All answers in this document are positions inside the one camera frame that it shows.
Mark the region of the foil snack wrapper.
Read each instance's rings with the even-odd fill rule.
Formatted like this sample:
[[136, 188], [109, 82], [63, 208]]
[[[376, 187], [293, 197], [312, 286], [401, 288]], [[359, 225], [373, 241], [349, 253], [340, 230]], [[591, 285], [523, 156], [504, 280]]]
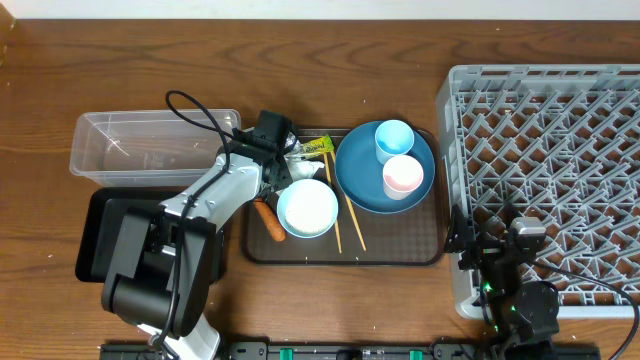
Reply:
[[293, 138], [284, 157], [287, 160], [308, 160], [317, 156], [331, 153], [334, 150], [333, 142], [329, 135], [301, 143], [298, 138]]

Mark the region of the light blue bowl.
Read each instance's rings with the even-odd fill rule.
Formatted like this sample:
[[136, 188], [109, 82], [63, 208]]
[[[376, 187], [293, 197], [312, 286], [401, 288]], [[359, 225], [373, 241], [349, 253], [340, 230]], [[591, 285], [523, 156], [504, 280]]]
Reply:
[[319, 237], [333, 227], [327, 184], [316, 179], [292, 183], [280, 194], [276, 214], [283, 228], [295, 237]]

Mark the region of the white paper napkin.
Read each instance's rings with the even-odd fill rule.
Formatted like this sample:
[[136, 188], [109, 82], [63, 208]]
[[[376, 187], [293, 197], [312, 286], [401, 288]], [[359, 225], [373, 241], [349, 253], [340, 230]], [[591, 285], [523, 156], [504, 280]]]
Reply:
[[286, 164], [293, 182], [311, 179], [318, 170], [325, 168], [323, 162], [302, 159], [287, 159]]

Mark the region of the orange carrot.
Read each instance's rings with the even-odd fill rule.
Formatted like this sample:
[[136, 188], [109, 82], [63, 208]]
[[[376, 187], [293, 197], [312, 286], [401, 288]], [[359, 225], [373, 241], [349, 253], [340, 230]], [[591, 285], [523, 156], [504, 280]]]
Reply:
[[253, 204], [272, 239], [276, 242], [284, 241], [286, 232], [271, 207], [261, 198], [256, 198]]

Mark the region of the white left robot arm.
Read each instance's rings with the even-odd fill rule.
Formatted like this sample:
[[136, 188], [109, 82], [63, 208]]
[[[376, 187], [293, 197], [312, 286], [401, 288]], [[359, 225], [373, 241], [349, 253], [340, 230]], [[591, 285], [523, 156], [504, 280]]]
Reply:
[[254, 128], [222, 141], [212, 168], [186, 190], [153, 211], [125, 212], [101, 303], [149, 333], [161, 358], [215, 358], [221, 337], [203, 310], [216, 235], [245, 203], [291, 184], [284, 156], [294, 132], [288, 118], [263, 110]]

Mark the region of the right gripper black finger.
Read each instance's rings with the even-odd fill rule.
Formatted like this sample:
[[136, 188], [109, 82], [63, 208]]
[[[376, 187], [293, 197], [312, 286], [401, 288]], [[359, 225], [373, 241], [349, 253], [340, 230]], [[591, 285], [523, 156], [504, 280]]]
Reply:
[[503, 211], [506, 231], [509, 233], [519, 234], [521, 229], [521, 213], [512, 203], [509, 202], [504, 204]]
[[450, 223], [444, 244], [445, 253], [461, 253], [468, 250], [474, 242], [473, 228], [458, 204], [451, 207]]

